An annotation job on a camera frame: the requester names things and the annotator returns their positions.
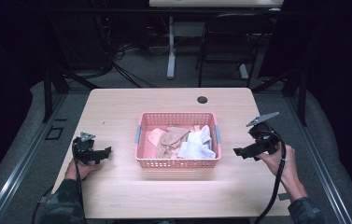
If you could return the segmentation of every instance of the white desk leg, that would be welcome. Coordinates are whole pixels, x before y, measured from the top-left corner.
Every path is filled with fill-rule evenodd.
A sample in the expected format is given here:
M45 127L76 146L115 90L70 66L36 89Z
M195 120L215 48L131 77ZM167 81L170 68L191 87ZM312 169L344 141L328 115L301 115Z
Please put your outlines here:
M175 78L176 66L176 51L175 51L175 36L173 31L173 17L169 18L169 63L167 65L167 78Z
M247 69L246 69L246 65L244 63L242 63L242 65L239 66L239 72L240 72L240 77L241 78L248 79L248 72L247 72Z

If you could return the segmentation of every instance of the hand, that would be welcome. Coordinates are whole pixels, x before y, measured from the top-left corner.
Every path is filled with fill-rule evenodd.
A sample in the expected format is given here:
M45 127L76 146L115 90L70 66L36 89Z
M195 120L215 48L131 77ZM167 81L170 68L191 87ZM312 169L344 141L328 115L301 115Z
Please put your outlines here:
M91 171L99 170L103 167L102 164L85 165L81 161L77 163L80 179L83 180ZM77 169L74 160L68 164L67 171L65 171L64 179L77 180Z
M281 161L281 150L277 150L272 155L261 153L257 157L266 163L273 175L277 175L278 165ZM302 197L307 197L307 192L298 177L295 149L289 145L286 145L286 164L281 175L281 183L289 194L291 202Z

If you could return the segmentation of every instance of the plastic basket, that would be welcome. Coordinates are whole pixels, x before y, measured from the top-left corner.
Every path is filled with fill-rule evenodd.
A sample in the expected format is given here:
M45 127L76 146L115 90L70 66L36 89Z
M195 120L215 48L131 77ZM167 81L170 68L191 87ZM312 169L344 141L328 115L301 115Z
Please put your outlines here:
M169 126L192 129L195 125L202 128L208 125L212 139L214 159L157 159L156 148L148 141L152 130ZM143 168L175 168L175 167L214 167L221 158L221 146L217 119L213 113L143 113L137 126L134 156Z

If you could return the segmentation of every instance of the wooden table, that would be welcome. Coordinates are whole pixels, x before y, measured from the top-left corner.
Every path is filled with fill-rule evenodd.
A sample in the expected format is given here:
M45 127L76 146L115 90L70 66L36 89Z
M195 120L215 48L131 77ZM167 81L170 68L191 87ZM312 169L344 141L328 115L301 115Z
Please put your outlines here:
M197 101L208 99L206 104ZM143 169L134 158L134 139L144 112L213 112L222 158L214 168ZM94 90L75 136L92 133L94 148L112 146L104 167L83 181L87 218L256 217L272 195L275 177L262 161L237 157L234 147L254 141L246 124L259 115L244 88ZM71 161L71 145L56 190ZM279 193L285 190L280 187ZM275 202L268 216L288 216L289 201Z

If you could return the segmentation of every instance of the sleeve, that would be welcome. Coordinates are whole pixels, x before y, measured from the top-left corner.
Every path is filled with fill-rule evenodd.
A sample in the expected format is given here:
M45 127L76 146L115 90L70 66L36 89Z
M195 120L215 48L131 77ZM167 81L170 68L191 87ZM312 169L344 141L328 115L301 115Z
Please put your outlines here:
M310 198L300 198L289 206L289 213L295 224L324 224L324 215Z
M85 223L78 194L76 180L63 180L53 197L46 204L39 223Z

